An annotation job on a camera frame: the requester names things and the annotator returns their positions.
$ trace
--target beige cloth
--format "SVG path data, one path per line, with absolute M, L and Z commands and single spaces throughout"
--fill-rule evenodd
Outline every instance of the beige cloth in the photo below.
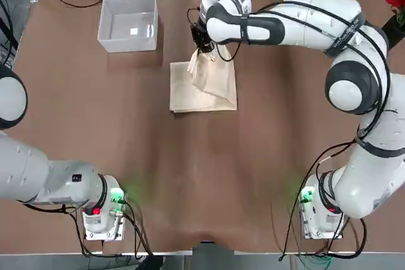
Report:
M 225 46 L 218 46 L 230 58 Z M 170 111 L 198 112 L 237 109 L 234 62 L 214 51 L 191 57 L 190 62 L 170 64 Z

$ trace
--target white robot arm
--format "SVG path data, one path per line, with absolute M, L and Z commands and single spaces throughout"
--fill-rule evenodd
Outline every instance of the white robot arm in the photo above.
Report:
M 361 115 L 360 130 L 373 121 L 390 81 L 383 113 L 366 138 L 357 140 L 347 165 L 321 176 L 321 187 L 330 196 L 319 191 L 315 175 L 307 180 L 301 193 L 306 238 L 333 238 L 343 225 L 340 221 L 339 227 L 342 212 L 363 218 L 404 183 L 405 76 L 387 75 L 386 36 L 365 20 L 357 1 L 285 0 L 252 13 L 251 0 L 202 0 L 197 27 L 202 33 L 193 33 L 193 38 L 202 52 L 212 50 L 214 43 L 229 42 L 324 51 L 333 58 L 325 82 L 326 98 L 343 112 Z
M 21 79 L 0 64 L 0 130 L 18 124 L 27 111 Z M 124 194 L 112 176 L 81 161 L 50 161 L 45 153 L 0 131 L 0 199 L 24 204 L 73 204 L 83 210 L 87 237 L 113 240 L 122 219 Z

